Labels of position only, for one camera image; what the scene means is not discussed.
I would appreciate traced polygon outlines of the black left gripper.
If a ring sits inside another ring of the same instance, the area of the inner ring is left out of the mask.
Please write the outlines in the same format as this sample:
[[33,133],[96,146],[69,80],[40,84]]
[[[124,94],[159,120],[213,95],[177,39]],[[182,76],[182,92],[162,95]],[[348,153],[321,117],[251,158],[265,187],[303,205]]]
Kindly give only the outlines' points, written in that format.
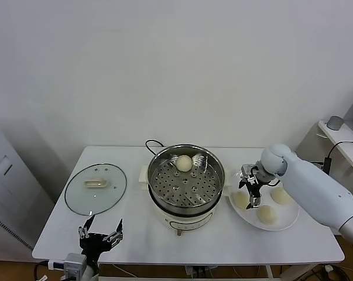
[[87,263],[97,263],[101,254],[109,252],[113,246],[120,243],[123,235],[123,219],[120,220],[116,230],[111,234],[89,233],[91,224],[95,216],[91,216],[82,227],[78,228],[79,245],[81,254],[87,258]]

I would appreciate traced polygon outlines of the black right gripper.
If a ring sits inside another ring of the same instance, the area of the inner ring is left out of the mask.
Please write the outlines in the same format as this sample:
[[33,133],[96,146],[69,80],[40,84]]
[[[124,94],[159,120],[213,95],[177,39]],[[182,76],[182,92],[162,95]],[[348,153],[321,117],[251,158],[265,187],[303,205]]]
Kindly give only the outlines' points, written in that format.
[[261,193],[260,189],[262,187],[262,183],[258,182],[255,176],[251,176],[245,179],[241,179],[238,188],[241,189],[244,186],[247,187],[249,193],[249,204],[246,206],[246,209],[258,208],[261,204]]

